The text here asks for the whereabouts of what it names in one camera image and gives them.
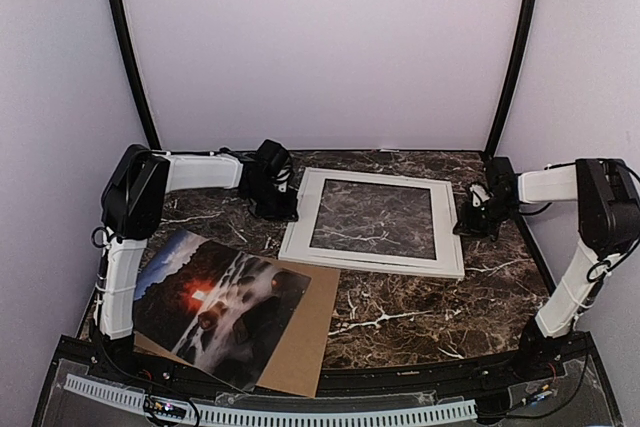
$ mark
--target white wall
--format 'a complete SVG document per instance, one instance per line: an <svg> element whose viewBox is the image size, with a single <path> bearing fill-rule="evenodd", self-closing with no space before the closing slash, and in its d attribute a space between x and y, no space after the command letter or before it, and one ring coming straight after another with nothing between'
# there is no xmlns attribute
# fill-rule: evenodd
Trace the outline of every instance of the white wall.
<svg viewBox="0 0 640 427"><path fill-rule="evenodd" d="M172 149L482 149L520 1L125 0Z"/></svg>
<svg viewBox="0 0 640 427"><path fill-rule="evenodd" d="M500 154L518 170L621 157L640 171L640 0L538 0ZM559 279L577 239L575 206L530 221ZM640 257L585 315L627 425L640 425Z"/></svg>
<svg viewBox="0 0 640 427"><path fill-rule="evenodd" d="M142 141L107 0L0 0L0 425L31 424L99 253L89 234Z"/></svg>

